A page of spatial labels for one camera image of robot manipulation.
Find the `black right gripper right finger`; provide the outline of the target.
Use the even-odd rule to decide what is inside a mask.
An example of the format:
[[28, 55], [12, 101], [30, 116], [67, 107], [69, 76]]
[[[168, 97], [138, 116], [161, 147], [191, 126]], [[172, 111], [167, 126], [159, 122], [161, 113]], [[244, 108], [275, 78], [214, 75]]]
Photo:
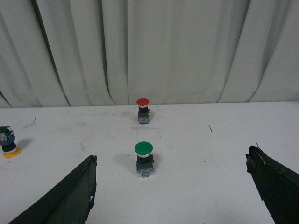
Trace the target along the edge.
[[299, 222], [299, 174], [275, 161], [259, 147], [246, 154], [247, 172], [276, 224]]

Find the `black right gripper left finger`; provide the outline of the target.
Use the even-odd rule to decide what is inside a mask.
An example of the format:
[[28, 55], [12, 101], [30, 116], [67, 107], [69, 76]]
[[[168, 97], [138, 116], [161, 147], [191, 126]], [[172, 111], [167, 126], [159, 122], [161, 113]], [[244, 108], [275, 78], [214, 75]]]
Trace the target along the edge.
[[94, 206], [97, 157], [88, 156], [11, 224], [83, 224]]

